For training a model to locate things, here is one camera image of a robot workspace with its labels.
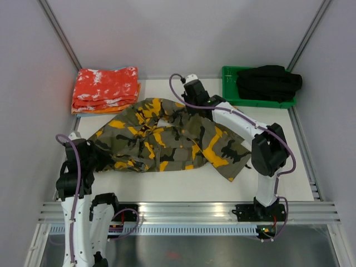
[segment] folded red cloth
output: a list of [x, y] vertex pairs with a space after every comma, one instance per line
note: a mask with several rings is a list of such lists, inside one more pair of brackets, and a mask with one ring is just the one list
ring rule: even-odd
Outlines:
[[75, 85], [72, 113], [99, 111], [137, 102], [138, 70], [128, 67], [117, 71], [79, 71]]

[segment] white wall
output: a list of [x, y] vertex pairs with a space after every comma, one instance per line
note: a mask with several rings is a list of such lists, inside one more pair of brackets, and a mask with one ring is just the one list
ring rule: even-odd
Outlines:
[[356, 1], [334, 0], [294, 72], [297, 112], [327, 200], [356, 251]]
[[287, 66], [322, 0], [48, 0], [83, 67], [140, 78]]
[[0, 1], [0, 265], [22, 266], [73, 125], [76, 72], [37, 1]]

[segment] green tray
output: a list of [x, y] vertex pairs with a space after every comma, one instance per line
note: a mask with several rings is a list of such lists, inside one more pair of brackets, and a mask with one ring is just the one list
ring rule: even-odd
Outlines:
[[230, 104], [234, 106], [247, 106], [247, 107], [273, 107], [273, 108], [290, 108], [296, 104], [295, 97], [289, 102], [278, 103], [275, 101], [264, 100], [250, 100], [241, 99], [239, 96], [236, 79], [237, 71], [247, 70], [251, 67], [230, 67], [224, 66], [222, 71], [222, 95]]

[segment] black folded cloth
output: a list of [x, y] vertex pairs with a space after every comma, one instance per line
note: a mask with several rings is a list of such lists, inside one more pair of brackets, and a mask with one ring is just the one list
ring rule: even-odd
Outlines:
[[284, 67], [267, 65], [238, 71], [236, 85], [242, 99], [291, 101], [301, 88], [301, 75], [291, 74]]

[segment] camouflage shirt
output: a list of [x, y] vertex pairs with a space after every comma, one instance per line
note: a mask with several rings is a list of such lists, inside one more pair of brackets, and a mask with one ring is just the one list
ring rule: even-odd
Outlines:
[[[171, 126], [158, 127], [159, 119]], [[236, 133], [161, 98], [147, 98], [126, 108], [89, 140], [110, 155], [103, 171], [190, 170], [209, 161], [233, 181], [250, 158]]]

